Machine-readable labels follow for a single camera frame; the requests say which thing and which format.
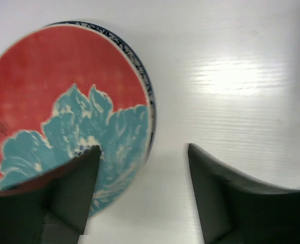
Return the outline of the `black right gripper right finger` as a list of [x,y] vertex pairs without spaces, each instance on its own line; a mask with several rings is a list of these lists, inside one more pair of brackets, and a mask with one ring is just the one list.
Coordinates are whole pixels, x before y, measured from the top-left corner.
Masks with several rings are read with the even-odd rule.
[[300,190],[257,180],[188,145],[205,243],[300,243]]

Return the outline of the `red teal plate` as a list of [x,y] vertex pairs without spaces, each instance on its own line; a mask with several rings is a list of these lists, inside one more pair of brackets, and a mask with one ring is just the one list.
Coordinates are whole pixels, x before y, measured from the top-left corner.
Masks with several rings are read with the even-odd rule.
[[44,27],[0,55],[0,190],[101,149],[91,217],[112,205],[147,161],[145,86],[108,37]]

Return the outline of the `white blue floral plate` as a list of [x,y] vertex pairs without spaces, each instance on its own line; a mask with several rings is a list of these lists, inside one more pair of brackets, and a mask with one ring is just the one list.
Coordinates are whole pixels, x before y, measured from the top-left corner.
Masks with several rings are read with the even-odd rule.
[[94,23],[72,20],[72,21],[61,21],[61,22],[51,23],[51,24],[46,25],[46,27],[55,26],[55,25],[63,25],[63,24],[68,24],[68,25],[72,25],[75,27],[86,27],[88,29],[94,30],[94,31],[108,37],[113,43],[116,44],[117,47],[119,47],[123,51],[125,56],[132,62],[133,66],[138,71],[138,74],[145,86],[147,98],[148,98],[150,109],[151,109],[151,111],[150,111],[150,114],[151,114],[151,122],[150,122],[151,136],[150,136],[150,140],[149,140],[149,146],[148,146],[147,157],[146,157],[148,159],[149,155],[151,153],[152,146],[153,146],[153,143],[155,140],[155,135],[156,135],[157,104],[156,104],[156,98],[155,98],[155,93],[153,90],[153,85],[151,83],[151,79],[150,79],[142,61],[140,60],[138,55],[134,52],[134,50],[121,37],[119,37],[112,31],[110,31],[102,26],[96,25]]

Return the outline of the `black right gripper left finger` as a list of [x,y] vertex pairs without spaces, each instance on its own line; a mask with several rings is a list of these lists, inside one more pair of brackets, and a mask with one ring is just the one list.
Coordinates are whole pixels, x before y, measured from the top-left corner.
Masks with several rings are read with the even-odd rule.
[[0,243],[78,243],[84,235],[101,150],[0,190]]

